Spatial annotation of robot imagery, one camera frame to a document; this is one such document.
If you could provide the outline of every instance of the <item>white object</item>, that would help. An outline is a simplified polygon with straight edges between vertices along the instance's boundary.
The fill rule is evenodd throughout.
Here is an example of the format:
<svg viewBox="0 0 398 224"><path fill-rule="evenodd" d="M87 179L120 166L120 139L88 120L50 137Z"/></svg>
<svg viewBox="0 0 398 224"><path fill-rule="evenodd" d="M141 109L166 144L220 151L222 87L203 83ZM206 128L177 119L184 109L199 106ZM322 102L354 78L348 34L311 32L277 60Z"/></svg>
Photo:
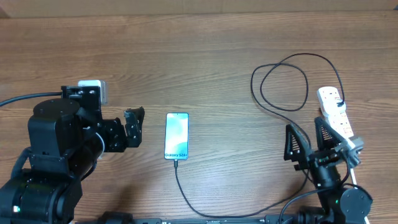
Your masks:
<svg viewBox="0 0 398 224"><path fill-rule="evenodd" d="M342 102L337 88L332 86L321 87L317 91L318 100L321 106L322 114L329 125L343 136L351 144L350 137L354 136L354 132L349 124L348 117L346 114L347 105L344 102L343 105L338 106L338 103ZM354 169L350 169L351 180L353 184L356 184L356 178ZM365 223L370 224L367 217L365 217Z"/></svg>
<svg viewBox="0 0 398 224"><path fill-rule="evenodd" d="M108 85L104 80L80 80L78 86L99 86L101 93L101 104L106 105L108 103Z"/></svg>

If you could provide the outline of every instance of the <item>white power strip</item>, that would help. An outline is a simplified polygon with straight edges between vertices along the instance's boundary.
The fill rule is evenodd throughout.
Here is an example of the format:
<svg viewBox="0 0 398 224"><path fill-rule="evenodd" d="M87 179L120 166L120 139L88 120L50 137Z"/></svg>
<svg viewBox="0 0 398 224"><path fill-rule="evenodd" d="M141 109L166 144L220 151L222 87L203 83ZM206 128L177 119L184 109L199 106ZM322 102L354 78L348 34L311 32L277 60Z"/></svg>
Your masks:
<svg viewBox="0 0 398 224"><path fill-rule="evenodd" d="M337 88L332 86L321 87L317 91L317 96L321 106L322 114L324 115L326 121L335 131L337 131L337 133L351 142L349 138L354 136L354 132L349 124L346 114L346 103L344 102L342 106L337 105L342 101ZM350 174L353 184L356 184L354 169L350 170ZM365 217L365 222L366 224L370 224L367 217Z"/></svg>

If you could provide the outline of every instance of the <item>blue screen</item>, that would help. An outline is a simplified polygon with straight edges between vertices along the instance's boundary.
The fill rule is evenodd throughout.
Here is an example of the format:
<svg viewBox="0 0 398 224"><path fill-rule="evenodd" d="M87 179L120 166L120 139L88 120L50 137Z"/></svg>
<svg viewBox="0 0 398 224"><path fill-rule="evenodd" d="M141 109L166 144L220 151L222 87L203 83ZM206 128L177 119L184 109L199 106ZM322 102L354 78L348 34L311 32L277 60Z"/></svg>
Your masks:
<svg viewBox="0 0 398 224"><path fill-rule="evenodd" d="M166 116L166 159L188 159L188 114L168 113Z"/></svg>

